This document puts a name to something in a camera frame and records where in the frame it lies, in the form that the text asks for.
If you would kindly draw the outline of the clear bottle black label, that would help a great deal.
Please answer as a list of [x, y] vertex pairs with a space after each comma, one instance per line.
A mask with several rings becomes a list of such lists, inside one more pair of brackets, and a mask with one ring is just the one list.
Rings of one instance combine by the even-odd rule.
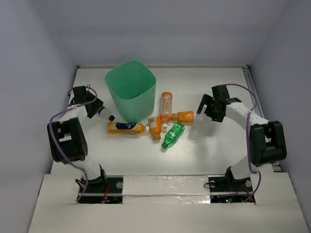
[[104, 106], [100, 108], [100, 110], [98, 111], [98, 114], [101, 118], [108, 120], [108, 121], [114, 121], [115, 119], [115, 117], [111, 114], [111, 111]]

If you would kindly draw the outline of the clear crushed plastic bottle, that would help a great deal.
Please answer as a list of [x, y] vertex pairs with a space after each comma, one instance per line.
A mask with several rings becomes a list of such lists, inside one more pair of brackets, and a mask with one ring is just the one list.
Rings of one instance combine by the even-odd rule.
[[202, 138], [212, 136], [214, 126], [210, 117], [205, 114], [197, 114], [188, 134], [188, 139], [192, 141], [200, 141]]

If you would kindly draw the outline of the orange bottle blue label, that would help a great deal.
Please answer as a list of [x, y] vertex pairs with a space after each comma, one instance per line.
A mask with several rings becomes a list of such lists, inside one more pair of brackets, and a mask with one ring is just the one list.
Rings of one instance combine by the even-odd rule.
[[144, 126], [142, 123], [120, 123], [109, 122], [107, 126], [109, 134], [134, 134], [139, 135], [147, 133], [149, 131], [148, 126]]

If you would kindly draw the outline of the green plastic bottle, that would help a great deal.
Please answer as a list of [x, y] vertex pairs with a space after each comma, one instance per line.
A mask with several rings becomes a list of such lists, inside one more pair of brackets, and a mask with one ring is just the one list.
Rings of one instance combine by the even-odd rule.
[[169, 146], [173, 145], [178, 140], [184, 130], [184, 124], [180, 122], [174, 123], [172, 128], [166, 133], [164, 142], [162, 143], [161, 147], [163, 149], [167, 149]]

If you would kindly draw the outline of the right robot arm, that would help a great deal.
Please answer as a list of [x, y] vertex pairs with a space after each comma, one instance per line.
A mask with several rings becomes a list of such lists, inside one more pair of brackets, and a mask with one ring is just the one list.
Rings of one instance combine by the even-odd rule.
[[237, 189], [251, 174], [256, 174], [261, 166], [286, 159], [287, 149], [281, 122], [258, 116], [240, 99], [230, 97], [225, 84], [212, 87], [211, 96], [202, 96], [197, 113], [219, 123], [229, 118], [246, 132], [247, 155], [227, 168], [224, 181], [220, 183], [228, 190]]

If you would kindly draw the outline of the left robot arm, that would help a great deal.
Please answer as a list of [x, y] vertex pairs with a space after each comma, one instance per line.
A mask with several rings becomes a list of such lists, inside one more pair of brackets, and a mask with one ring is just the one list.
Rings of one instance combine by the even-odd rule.
[[83, 172], [83, 176], [77, 183], [81, 188], [91, 185], [94, 190], [102, 192], [107, 188], [107, 179], [104, 171], [100, 169], [100, 175], [91, 180], [87, 177], [86, 169], [75, 165], [74, 162], [84, 161], [88, 155], [88, 146], [81, 123], [85, 118], [93, 118], [99, 115], [104, 119], [111, 117], [110, 112], [104, 106], [96, 91], [87, 86], [77, 86], [68, 92], [69, 104], [67, 109], [52, 116], [47, 132], [52, 158], [55, 162], [70, 164]]

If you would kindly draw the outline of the green plastic bin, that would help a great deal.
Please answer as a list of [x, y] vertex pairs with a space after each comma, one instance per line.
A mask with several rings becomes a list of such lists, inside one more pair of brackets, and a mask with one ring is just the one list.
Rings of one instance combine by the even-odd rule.
[[109, 71], [104, 79], [125, 121], [142, 121], [154, 111], [156, 77], [142, 62], [123, 63]]

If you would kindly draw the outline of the small orange bottle lying right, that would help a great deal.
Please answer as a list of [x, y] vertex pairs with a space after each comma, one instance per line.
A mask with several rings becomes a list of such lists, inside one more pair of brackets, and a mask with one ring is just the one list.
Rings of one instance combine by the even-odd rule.
[[186, 111], [186, 112], [178, 112], [176, 114], [172, 114], [172, 121], [178, 121], [182, 123], [193, 123], [194, 112]]

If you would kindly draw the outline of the tall orange bottle white cap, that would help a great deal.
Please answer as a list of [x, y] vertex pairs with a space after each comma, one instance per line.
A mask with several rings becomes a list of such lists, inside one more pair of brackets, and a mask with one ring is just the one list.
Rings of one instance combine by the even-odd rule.
[[173, 95], [170, 92], [163, 92], [160, 100], [160, 121], [163, 129], [168, 128], [172, 119], [172, 101]]

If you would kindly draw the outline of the small orange bottle barcode label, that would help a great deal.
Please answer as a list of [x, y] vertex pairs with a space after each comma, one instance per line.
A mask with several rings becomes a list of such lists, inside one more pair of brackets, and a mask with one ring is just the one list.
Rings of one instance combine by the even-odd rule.
[[152, 135], [153, 140], [161, 139], [162, 125], [160, 117], [154, 116], [148, 119], [149, 132]]

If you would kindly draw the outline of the silver tape strip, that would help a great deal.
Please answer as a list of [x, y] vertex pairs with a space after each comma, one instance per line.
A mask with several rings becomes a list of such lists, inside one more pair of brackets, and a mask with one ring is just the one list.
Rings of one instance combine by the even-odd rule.
[[209, 204], [208, 176], [125, 176], [123, 204]]

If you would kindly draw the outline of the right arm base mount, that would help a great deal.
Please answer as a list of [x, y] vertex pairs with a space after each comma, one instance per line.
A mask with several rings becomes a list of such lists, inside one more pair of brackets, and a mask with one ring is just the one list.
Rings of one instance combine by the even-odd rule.
[[211, 203], [254, 203], [255, 198], [246, 200], [253, 193], [250, 177], [229, 183], [225, 176], [211, 176], [205, 182], [204, 188], [210, 192]]

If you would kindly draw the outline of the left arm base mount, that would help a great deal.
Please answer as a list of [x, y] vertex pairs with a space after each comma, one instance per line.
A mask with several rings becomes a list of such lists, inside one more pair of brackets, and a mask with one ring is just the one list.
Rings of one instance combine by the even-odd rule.
[[108, 176], [107, 186], [88, 185], [78, 200], [81, 204], [122, 204], [123, 176]]

